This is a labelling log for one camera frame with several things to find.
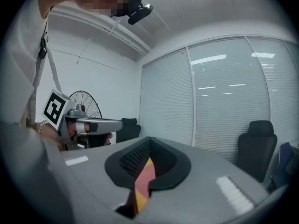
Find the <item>blue chair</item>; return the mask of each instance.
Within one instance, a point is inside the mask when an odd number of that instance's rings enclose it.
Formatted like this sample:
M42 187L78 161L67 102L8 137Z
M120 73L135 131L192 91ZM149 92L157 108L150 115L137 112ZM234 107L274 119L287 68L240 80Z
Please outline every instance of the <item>blue chair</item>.
M275 189L278 189L291 180L291 175L286 171L286 166L292 160L294 151L289 142L282 144L278 152L278 167L273 172L271 181Z

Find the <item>gray device surface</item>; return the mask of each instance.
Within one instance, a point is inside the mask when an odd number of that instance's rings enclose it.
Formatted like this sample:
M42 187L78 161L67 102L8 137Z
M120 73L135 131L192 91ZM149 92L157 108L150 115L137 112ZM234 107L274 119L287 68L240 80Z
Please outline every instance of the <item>gray device surface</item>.
M74 139L69 136L68 131L68 123L88 123L89 124L89 132L78 133ZM92 118L87 117L87 113L85 112L85 106L78 104L76 109L70 109L67 114L62 116L61 123L59 125L57 135L60 138L61 142L64 144L66 150L89 148L89 139L86 139L84 145L78 144L79 136L88 136L88 135L106 135L112 132L116 132L121 130L123 127L123 123L121 120L114 119L103 119L103 118Z
M102 118L78 118L76 122L89 123L89 135L100 135L116 132L122 129L122 121Z
M31 129L0 123L0 130L1 154L10 178L26 201L53 221L76 224L257 223L284 192L278 190L269 196L261 184L220 156L158 139L185 153L192 168L176 188L152 192L142 212L132 220L115 212L126 203L130 190L116 186L105 172L104 164L115 152L151 138L61 153L53 141L41 140ZM251 200L255 207L252 211L243 216L236 214L216 184L216 179L222 176L228 176Z

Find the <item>white shirt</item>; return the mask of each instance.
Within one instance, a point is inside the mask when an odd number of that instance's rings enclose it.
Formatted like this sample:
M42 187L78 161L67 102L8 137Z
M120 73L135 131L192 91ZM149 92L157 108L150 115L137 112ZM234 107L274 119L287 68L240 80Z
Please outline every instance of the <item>white shirt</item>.
M47 19L40 14L38 0L26 0L15 16L0 49L0 120L21 123L35 95L33 81ZM42 60L37 85L44 67Z

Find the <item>red and yellow fabric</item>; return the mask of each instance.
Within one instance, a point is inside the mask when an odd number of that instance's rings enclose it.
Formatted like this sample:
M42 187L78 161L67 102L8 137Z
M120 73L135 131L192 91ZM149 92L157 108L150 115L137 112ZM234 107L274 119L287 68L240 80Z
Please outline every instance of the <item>red and yellow fabric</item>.
M139 177L135 181L135 197L138 213L144 208L150 198L149 182L155 178L155 167L153 161L149 158Z

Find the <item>glass wall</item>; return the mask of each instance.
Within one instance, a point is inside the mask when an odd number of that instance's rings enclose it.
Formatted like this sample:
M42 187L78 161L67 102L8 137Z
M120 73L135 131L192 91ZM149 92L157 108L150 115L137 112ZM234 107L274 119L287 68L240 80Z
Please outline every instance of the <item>glass wall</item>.
M267 84L245 38L189 48L194 72L195 146L236 163L238 138L254 120L270 120Z
M239 136L254 120L272 122L276 152L285 142L299 143L297 45L233 36L187 49L143 67L143 136L204 148L232 163Z
M192 144L193 91L186 50L143 68L140 102L143 136Z

